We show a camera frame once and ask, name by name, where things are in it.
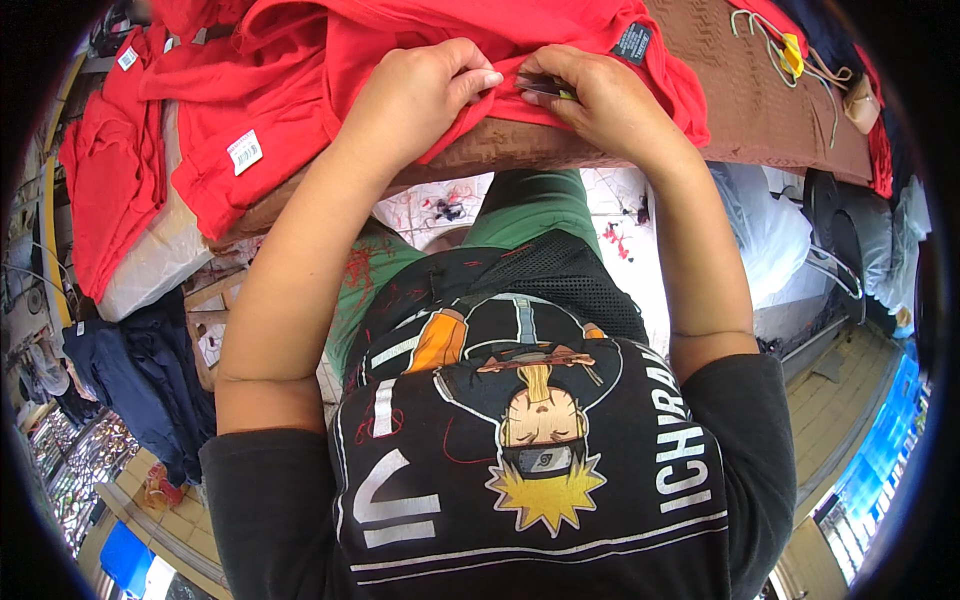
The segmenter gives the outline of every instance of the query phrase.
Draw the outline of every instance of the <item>scissors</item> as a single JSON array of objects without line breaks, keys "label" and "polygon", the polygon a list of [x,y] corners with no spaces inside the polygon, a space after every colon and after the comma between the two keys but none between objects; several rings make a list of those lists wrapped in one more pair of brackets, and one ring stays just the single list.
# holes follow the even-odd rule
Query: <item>scissors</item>
[{"label": "scissors", "polygon": [[580,102],[580,99],[577,97],[577,89],[573,85],[553,75],[543,73],[517,73],[514,87],[527,89],[538,94],[557,96],[565,100]]}]

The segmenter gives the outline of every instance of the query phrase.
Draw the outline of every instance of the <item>navy blue garment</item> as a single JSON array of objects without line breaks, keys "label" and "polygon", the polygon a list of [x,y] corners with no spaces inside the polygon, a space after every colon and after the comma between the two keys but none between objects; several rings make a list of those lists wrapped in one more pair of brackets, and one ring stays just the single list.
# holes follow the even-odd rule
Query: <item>navy blue garment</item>
[{"label": "navy blue garment", "polygon": [[54,396],[54,400],[57,401],[66,419],[77,429],[94,420],[103,408],[100,402],[91,402],[81,396],[72,380],[66,392],[62,396]]},{"label": "navy blue garment", "polygon": [[[772,0],[806,34],[807,43],[816,49],[824,64],[834,73],[847,66],[853,73],[864,73],[863,60],[853,48],[853,40],[840,20],[824,5],[823,0]],[[900,192],[910,182],[914,169],[901,137],[900,122],[892,110],[884,108],[880,114],[890,140],[893,155],[894,195],[891,202],[900,202]]]},{"label": "navy blue garment", "polygon": [[183,296],[170,292],[119,324],[99,319],[63,331],[81,380],[167,467],[174,486],[199,484],[198,452],[216,435],[213,394],[197,377]]}]

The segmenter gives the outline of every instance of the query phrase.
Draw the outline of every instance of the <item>white tag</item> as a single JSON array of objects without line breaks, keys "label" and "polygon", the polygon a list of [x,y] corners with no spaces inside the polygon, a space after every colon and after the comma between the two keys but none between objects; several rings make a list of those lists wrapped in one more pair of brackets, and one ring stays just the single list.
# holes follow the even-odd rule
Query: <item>white tag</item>
[{"label": "white tag", "polygon": [[127,48],[127,52],[123,53],[120,56],[120,58],[117,59],[117,64],[120,65],[121,69],[126,71],[127,69],[133,66],[133,64],[136,62],[136,60],[139,57],[140,55],[136,54],[136,52],[134,52],[132,47],[129,47]]},{"label": "white tag", "polygon": [[263,158],[263,150],[253,130],[244,133],[240,139],[230,144],[227,153],[233,159],[234,176],[240,175],[247,167]]}]

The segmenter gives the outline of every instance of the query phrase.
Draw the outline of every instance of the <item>clothing label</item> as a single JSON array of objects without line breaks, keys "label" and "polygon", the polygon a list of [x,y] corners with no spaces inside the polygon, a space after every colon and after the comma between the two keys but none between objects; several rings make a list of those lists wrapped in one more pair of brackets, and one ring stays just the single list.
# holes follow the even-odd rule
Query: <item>clothing label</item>
[{"label": "clothing label", "polygon": [[260,142],[257,141],[256,133],[253,130],[244,133],[240,139],[230,144],[227,153],[233,159],[234,176],[240,175],[250,165],[263,158],[263,150],[260,148]]},{"label": "clothing label", "polygon": [[133,64],[136,62],[136,60],[139,57],[140,55],[136,54],[133,48],[127,48],[127,52],[120,55],[120,58],[117,59],[117,64],[120,65],[121,69],[126,71],[127,69],[133,66]]},{"label": "clothing label", "polygon": [[620,41],[613,46],[611,53],[623,57],[633,64],[640,64],[643,62],[643,55],[647,52],[652,34],[646,27],[639,23],[633,23],[620,37]]}]

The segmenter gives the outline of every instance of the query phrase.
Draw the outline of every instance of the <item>forearm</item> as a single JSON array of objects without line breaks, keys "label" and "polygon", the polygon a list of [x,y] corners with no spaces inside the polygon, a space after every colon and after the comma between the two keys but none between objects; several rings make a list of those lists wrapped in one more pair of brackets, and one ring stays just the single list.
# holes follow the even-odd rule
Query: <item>forearm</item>
[{"label": "forearm", "polygon": [[[727,213],[696,149],[678,151],[671,168],[650,177],[671,357],[683,379],[723,355],[756,352],[753,304]],[[691,343],[705,338],[713,343]]]},{"label": "forearm", "polygon": [[294,381],[314,374],[350,245],[391,175],[336,144],[314,161],[230,311],[220,379]]}]

